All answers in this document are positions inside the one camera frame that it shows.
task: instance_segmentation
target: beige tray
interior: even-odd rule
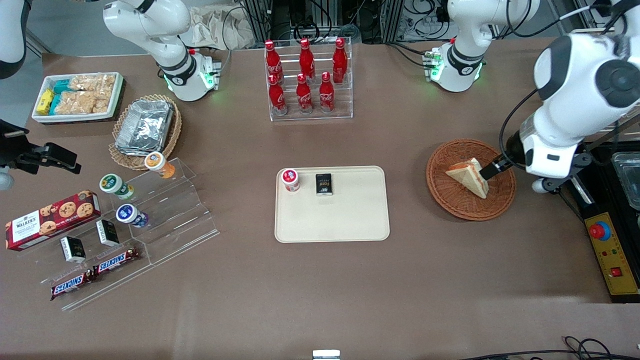
[[[281,243],[380,241],[389,236],[385,172],[377,166],[296,168],[300,189],[276,176],[275,236]],[[331,196],[316,195],[316,174],[331,174]]]

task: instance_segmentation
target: foil container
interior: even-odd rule
[[[173,105],[166,101],[133,102],[116,138],[116,149],[131,156],[161,152],[164,150],[172,117]]]

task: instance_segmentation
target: yellow control panel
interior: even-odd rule
[[[591,244],[596,252],[609,293],[611,295],[638,294],[636,281],[625,253],[620,247],[609,213],[588,218],[584,223],[587,225]]]

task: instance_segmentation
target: red cookie box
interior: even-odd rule
[[[84,190],[6,223],[6,248],[22,251],[99,217],[98,198]]]

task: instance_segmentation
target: cookie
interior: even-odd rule
[[[45,221],[40,226],[40,235],[53,234],[56,231],[56,223],[53,221]]]
[[[78,199],[80,199],[80,201],[85,200],[88,197],[91,197],[93,194],[89,191],[89,190],[83,190],[81,192],[78,193]]]
[[[86,218],[87,216],[93,214],[93,205],[85,202],[84,204],[78,206],[77,214],[78,217]]]
[[[51,205],[45,206],[44,208],[40,209],[40,215],[42,215],[43,217],[48,217],[49,215],[51,215]]]
[[[63,218],[68,218],[76,212],[76,205],[73,202],[65,202],[60,206],[58,213]]]

